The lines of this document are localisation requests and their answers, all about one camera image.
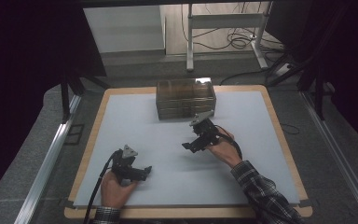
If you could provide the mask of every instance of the gray carpet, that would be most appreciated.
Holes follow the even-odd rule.
[[[157,80],[183,77],[211,77],[214,84],[223,78],[244,71],[258,71],[252,55],[197,56],[195,71],[188,73],[183,57],[129,58],[112,60],[104,58],[108,77],[101,80],[115,88],[155,86]],[[330,155],[320,133],[316,129],[302,98],[296,91],[293,77],[281,85],[268,89],[297,169],[300,173],[313,207],[313,215],[307,223],[358,223],[358,203],[351,194],[341,172]],[[81,137],[66,139],[55,168],[34,213],[32,223],[81,223],[82,220],[67,219],[63,215],[65,200],[69,195],[80,159],[90,135],[103,89],[83,80],[86,93],[76,112],[74,126],[83,126]],[[262,84],[262,73],[243,75],[229,79],[225,84]],[[25,140],[17,158],[0,182],[0,223],[13,223],[27,196],[38,168],[61,122],[60,89],[46,93],[45,104],[37,122]],[[358,134],[336,111],[326,97],[324,99],[326,121],[341,144],[351,165],[358,174]],[[290,134],[296,126],[299,134]],[[204,220],[206,223],[242,223],[238,219]]]

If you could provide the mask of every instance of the wall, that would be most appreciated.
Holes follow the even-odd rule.
[[[85,8],[100,53],[164,49],[159,6]]]

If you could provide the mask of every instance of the stacked box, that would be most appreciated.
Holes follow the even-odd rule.
[[[208,77],[159,81],[156,105],[159,119],[193,118],[196,113],[214,111],[212,81]]]

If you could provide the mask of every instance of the sleeve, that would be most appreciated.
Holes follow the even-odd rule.
[[[120,209],[103,207],[97,208],[93,224],[118,224],[120,220]]]
[[[254,208],[262,223],[304,223],[301,215],[276,190],[275,183],[257,172],[254,166],[243,161],[231,173]]]

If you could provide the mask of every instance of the wooden border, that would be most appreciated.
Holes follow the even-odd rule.
[[[267,89],[264,86],[255,85],[255,86],[214,86],[215,92],[221,91],[260,91],[264,102],[266,104],[269,116],[274,126],[275,132],[278,136],[279,142],[282,147],[283,155],[286,158],[286,162],[289,166],[292,177],[295,181],[296,189],[298,191],[298,196],[300,201],[307,200],[308,195],[302,184],[300,175],[296,168],[296,164],[293,160],[292,153],[290,152],[289,146],[287,145],[286,139],[284,137],[281,124],[278,121],[278,117],[273,108],[272,102],[269,98]],[[73,202],[76,198],[78,189],[83,180],[83,177],[87,171],[87,167],[90,162],[90,157],[92,150],[97,139],[98,132],[101,127],[101,122],[103,120],[104,111],[106,105],[109,101],[109,97],[114,94],[147,94],[147,93],[156,93],[156,88],[147,87],[147,88],[124,88],[124,89],[109,89],[107,90],[101,101],[100,108],[98,110],[97,117],[94,121],[94,125],[89,135],[89,141],[86,145],[86,150],[83,154],[82,161],[80,163],[79,169],[77,171],[76,179],[74,185],[72,186],[71,193],[69,195],[68,201]],[[312,215],[312,207],[299,207],[296,206],[295,209],[302,217],[310,217]],[[72,209],[65,208],[64,214],[69,218],[82,218],[86,214],[86,209]],[[91,210],[90,216],[95,215],[95,209]],[[254,210],[249,206],[224,206],[224,207],[213,207],[213,208],[123,208],[120,214],[121,218],[209,218],[209,217],[255,217]]]

